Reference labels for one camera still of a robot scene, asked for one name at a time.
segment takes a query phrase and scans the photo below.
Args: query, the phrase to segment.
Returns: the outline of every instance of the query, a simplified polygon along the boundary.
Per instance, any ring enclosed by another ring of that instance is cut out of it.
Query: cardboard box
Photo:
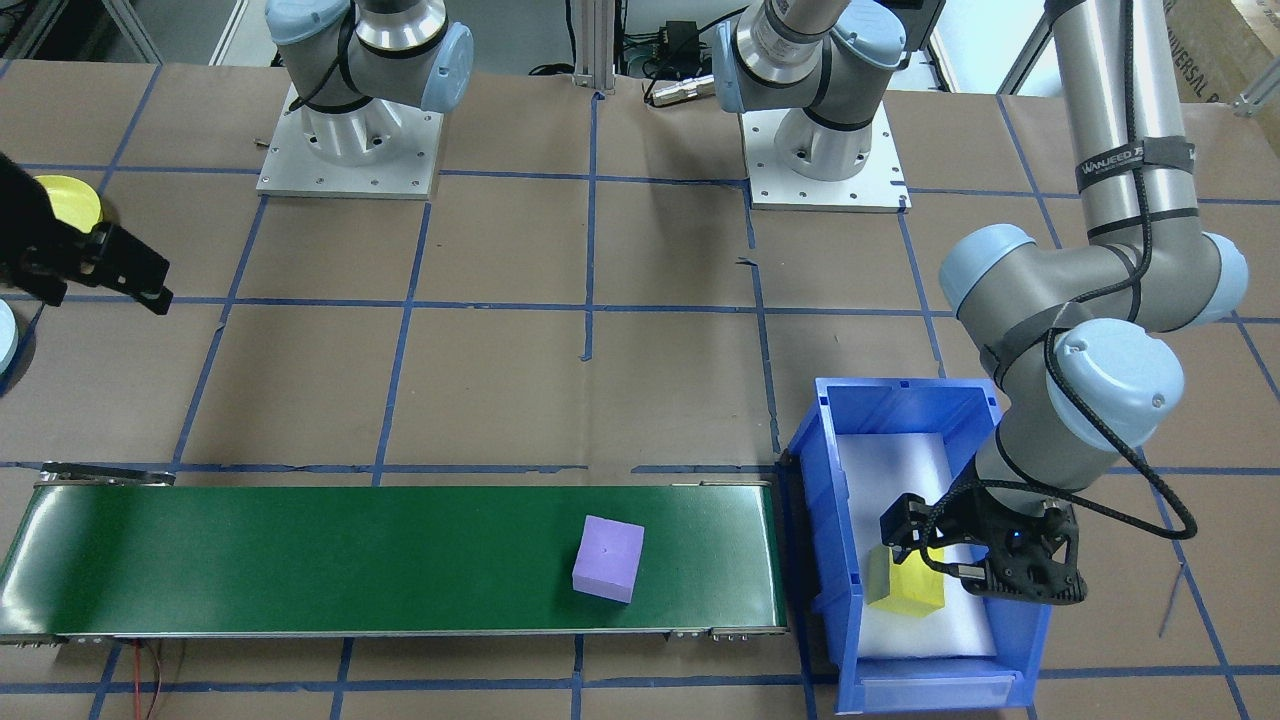
[[[1280,0],[1164,0],[1183,102],[1230,104],[1280,55]],[[1280,155],[1280,100],[1254,115]]]

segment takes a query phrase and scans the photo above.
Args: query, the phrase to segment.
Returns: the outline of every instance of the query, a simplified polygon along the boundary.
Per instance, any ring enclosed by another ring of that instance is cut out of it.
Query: yellow foam block
[[[869,607],[913,618],[924,618],[946,605],[941,573],[931,570],[919,552],[897,565],[892,550],[883,544],[873,547],[867,560],[863,597]]]

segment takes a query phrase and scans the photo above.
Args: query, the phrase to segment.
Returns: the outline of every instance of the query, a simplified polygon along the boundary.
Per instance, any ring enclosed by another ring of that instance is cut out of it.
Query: purple foam cube
[[[573,562],[573,589],[631,602],[643,544],[643,527],[588,515]]]

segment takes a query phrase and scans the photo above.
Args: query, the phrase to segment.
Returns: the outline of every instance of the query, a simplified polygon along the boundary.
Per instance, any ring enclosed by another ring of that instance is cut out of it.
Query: black strap
[[[1196,169],[1196,146],[1183,136],[1144,137],[1138,142],[1098,152],[1075,168],[1075,187],[1084,192],[1089,186],[1143,165],[1190,173]]]
[[[1030,350],[1044,333],[1050,331],[1069,331],[1093,315],[1079,302],[1064,302],[1046,307],[1018,323],[1005,333],[995,346],[984,346],[980,351],[982,366],[991,374],[996,387],[1005,387],[1005,373],[1014,361]]]
[[[1133,274],[1134,270],[1133,260],[1130,260],[1129,256],[1125,255],[1124,250],[1120,250],[1115,245],[1103,245],[1102,247],[1106,247],[1107,250],[1114,252],[1116,258],[1120,259],[1120,263],[1124,265],[1126,275]],[[1129,301],[1129,316],[1126,316],[1125,320],[1132,323],[1138,319],[1138,310],[1142,309],[1142,281],[1135,281],[1133,283],[1133,287],[1130,288],[1130,297],[1132,300]]]

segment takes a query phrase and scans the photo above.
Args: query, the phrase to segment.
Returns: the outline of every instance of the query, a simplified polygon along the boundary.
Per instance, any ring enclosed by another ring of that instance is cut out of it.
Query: light blue joint cap
[[[471,82],[471,67],[475,64],[475,38],[471,28],[453,23],[444,33],[436,50],[431,76],[422,88],[420,108],[428,113],[452,113]]]
[[[739,86],[737,54],[733,53],[733,20],[716,26],[712,36],[712,73],[716,76],[716,97],[726,113],[746,111]]]
[[[1213,297],[1208,299],[1208,305],[1192,320],[1193,325],[1203,325],[1225,318],[1231,310],[1240,306],[1244,291],[1249,290],[1249,263],[1236,250],[1235,243],[1211,232],[1204,233],[1204,237],[1213,241],[1213,246],[1217,247],[1217,254],[1222,259],[1222,269],[1217,275],[1217,288],[1213,290]]]
[[[906,29],[893,10],[874,0],[854,0],[832,31],[836,42],[868,63],[896,70],[906,51]]]
[[[1142,445],[1183,398],[1178,356],[1140,327],[1114,318],[1080,323],[1062,334],[1053,352],[1062,374],[1084,402],[1130,447]],[[1115,451],[1044,373],[1050,401],[1075,437]]]
[[[324,31],[347,14],[348,0],[268,0],[271,42],[293,45]]]
[[[988,225],[974,231],[956,243],[942,261],[938,282],[952,310],[969,296],[982,275],[1019,247],[1036,241],[1028,237],[1018,225]]]

